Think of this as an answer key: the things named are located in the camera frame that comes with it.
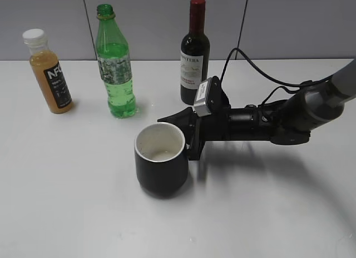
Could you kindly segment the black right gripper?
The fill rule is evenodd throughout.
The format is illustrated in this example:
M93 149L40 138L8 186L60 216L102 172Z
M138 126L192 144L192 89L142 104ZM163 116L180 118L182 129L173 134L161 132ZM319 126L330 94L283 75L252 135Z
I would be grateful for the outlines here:
M231 106L217 76L213 76L211 80L208 105L211 110L211 114L208 116L199 117L192 107L187 107L176 114L157 120L157 122L166 122L177 126L185 135L192 135L191 144L187 148L189 161L201 159L205 141L223 139L224 127L227 125L227 115Z

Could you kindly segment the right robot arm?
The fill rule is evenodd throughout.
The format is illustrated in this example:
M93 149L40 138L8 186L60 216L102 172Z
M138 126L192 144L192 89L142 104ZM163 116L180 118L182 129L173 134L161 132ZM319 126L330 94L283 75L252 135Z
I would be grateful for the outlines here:
M299 145L313 129L338 118L346 102L355 98L355 60L321 82L308 82L287 100L231 108L222 81L203 81L193 107L164 118L177 126L188 144L187 157L200 159L207 141L269 141Z

